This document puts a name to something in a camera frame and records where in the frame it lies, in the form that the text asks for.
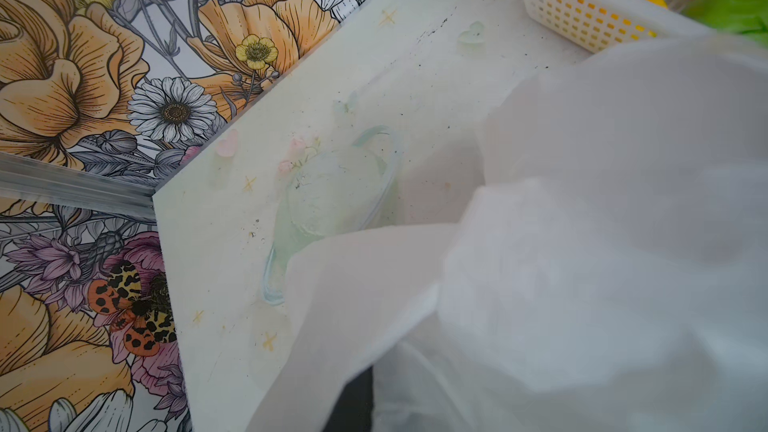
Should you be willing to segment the translucent white plastic bag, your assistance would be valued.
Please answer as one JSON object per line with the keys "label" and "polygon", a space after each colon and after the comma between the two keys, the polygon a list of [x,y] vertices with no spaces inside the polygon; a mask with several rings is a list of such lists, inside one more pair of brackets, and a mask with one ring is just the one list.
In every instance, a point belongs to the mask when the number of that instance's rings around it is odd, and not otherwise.
{"label": "translucent white plastic bag", "polygon": [[252,431],[319,431],[374,373],[377,431],[763,431],[767,52],[615,46],[484,121],[455,224],[318,241]]}

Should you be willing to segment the green toy fruit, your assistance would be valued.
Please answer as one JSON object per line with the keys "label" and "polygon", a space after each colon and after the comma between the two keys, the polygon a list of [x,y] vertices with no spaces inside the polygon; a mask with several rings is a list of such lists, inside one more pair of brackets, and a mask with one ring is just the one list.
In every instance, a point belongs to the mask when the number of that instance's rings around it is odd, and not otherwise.
{"label": "green toy fruit", "polygon": [[767,47],[767,0],[692,0],[681,14]]}

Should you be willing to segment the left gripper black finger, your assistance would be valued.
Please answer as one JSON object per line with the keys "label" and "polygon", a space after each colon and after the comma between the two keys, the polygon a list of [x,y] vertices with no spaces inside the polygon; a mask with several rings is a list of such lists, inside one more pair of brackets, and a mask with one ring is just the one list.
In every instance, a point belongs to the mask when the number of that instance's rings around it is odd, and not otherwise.
{"label": "left gripper black finger", "polygon": [[370,432],[374,374],[369,367],[345,385],[323,429],[324,432]]}

